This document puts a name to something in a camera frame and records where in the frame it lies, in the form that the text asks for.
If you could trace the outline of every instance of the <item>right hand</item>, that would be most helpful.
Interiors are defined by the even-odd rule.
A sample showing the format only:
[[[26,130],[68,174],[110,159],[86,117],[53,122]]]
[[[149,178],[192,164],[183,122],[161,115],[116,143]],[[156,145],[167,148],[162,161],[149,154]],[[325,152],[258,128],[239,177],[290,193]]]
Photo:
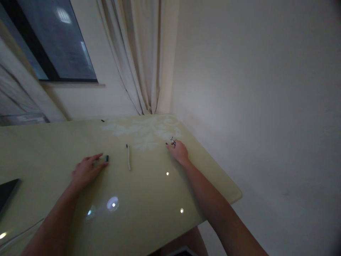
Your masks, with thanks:
[[[174,141],[176,143],[175,147],[171,145],[166,145],[170,154],[179,162],[179,164],[183,165],[189,161],[188,159],[188,152],[186,146],[179,140]]]

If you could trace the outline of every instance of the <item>small metal object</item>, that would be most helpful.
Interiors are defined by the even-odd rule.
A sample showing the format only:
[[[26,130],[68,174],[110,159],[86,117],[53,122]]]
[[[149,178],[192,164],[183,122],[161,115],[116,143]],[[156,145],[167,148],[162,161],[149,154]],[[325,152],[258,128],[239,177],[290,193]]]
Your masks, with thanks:
[[[173,136],[170,138],[170,141],[174,144],[174,146],[176,146],[175,141],[173,141]]]

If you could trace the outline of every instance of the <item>curtain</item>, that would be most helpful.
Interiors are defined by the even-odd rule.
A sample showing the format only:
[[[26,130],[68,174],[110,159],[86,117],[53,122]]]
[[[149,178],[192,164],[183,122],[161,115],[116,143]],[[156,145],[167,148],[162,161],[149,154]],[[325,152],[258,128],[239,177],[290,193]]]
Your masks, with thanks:
[[[125,90],[139,114],[158,106],[162,65],[162,0],[97,0]]]
[[[0,20],[0,125],[66,121]]]

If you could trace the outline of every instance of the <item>glass table top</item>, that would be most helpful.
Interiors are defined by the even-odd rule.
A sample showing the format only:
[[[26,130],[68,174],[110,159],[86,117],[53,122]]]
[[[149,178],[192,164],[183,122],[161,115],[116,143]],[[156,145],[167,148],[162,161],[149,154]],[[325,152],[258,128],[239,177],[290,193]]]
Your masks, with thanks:
[[[7,234],[0,244],[46,217],[75,165],[102,152],[109,165],[79,198],[68,254],[148,255],[199,225],[205,218],[185,173],[165,148],[172,136],[230,203],[242,197],[171,114],[1,127],[0,183],[22,182],[0,216],[0,234]],[[31,237],[32,232],[24,235],[0,254],[19,254]]]

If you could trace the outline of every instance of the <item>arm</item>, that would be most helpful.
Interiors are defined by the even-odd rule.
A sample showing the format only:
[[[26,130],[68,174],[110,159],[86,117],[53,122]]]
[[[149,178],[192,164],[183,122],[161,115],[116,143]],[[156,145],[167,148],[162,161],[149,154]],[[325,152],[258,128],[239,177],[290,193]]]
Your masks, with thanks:
[[[72,217],[75,212],[78,197],[107,162],[93,168],[93,161],[102,154],[84,158],[72,172],[72,181],[57,203],[45,218],[44,222],[24,249],[23,256],[31,255],[64,255]]]
[[[227,255],[262,255],[267,253],[239,219],[236,212],[188,159],[185,145],[176,140],[173,148],[167,145],[171,155],[183,167],[199,206],[207,220],[217,233]]]

